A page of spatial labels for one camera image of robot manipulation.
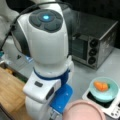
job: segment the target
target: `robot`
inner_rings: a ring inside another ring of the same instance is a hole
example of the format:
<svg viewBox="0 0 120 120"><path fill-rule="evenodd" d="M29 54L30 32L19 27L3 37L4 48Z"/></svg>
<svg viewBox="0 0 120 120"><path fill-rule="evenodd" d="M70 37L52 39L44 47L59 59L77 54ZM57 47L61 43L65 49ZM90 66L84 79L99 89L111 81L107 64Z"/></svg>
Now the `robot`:
<svg viewBox="0 0 120 120"><path fill-rule="evenodd" d="M5 0L0 2L5 6L4 17L12 21L18 13L10 10ZM74 65L68 56L68 34L61 7L46 4L40 8L20 16L11 33L18 51L34 60L33 72L23 88L27 112L33 120L44 120L48 110L53 109L53 120L64 112L72 95L67 81L72 78ZM9 11L15 13L13 18Z"/></svg>

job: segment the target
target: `oven door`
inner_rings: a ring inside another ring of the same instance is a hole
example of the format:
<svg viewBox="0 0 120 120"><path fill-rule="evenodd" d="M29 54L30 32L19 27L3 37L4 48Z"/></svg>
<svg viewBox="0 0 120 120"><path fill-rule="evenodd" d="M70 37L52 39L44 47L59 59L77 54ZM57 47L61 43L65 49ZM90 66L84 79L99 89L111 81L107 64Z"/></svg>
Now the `oven door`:
<svg viewBox="0 0 120 120"><path fill-rule="evenodd" d="M81 36L72 41L73 59L87 64L88 37Z"/></svg>

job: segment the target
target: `pink surface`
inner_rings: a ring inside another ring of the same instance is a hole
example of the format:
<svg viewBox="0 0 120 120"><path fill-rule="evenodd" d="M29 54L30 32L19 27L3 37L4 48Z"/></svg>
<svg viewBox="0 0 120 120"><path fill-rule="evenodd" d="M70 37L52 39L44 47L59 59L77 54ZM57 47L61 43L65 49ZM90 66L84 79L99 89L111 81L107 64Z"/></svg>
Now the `pink surface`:
<svg viewBox="0 0 120 120"><path fill-rule="evenodd" d="M93 102L78 100L67 106L63 120L106 120L106 118Z"/></svg>

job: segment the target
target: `bowl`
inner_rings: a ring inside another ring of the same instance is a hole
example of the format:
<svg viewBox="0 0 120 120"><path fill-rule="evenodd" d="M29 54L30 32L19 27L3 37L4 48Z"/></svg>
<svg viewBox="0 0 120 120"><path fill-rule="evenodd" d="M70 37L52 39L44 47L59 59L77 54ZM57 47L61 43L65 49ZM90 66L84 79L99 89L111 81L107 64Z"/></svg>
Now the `bowl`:
<svg viewBox="0 0 120 120"><path fill-rule="evenodd" d="M106 82L109 85L109 89L104 92L97 90L94 86L95 81ZM112 101L117 96L119 91L119 86L111 78L97 77L92 80L92 82L90 83L89 89L91 94L97 101L106 103L106 102Z"/></svg>

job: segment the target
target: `cable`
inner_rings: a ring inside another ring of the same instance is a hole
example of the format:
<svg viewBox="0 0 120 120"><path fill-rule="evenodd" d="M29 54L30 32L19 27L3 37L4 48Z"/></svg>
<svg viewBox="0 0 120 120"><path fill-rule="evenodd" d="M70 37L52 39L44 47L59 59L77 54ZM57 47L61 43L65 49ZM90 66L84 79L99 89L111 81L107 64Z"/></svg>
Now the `cable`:
<svg viewBox="0 0 120 120"><path fill-rule="evenodd" d="M25 14L25 13L28 13L28 12L31 11L31 10L33 11L33 10L37 9L40 5L46 5L46 4L64 4L64 5L67 5L67 6L69 6L70 8L72 8L71 4L66 3L66 2L46 2L46 3L38 3L38 4L35 4L35 5L32 5L32 6L28 7L28 8L26 8L26 9L23 10L23 11L13 20L13 22L11 23L10 29L8 30L8 32L7 32L7 34L6 34L6 37L4 38L4 40L3 40L3 42L2 42L2 44L1 44L1 46L0 46L0 51L2 51L2 48L3 48L4 44L5 44L8 36L10 35L11 31L14 29L15 23L16 23L17 19L18 19L21 15L23 15L23 14Z"/></svg>

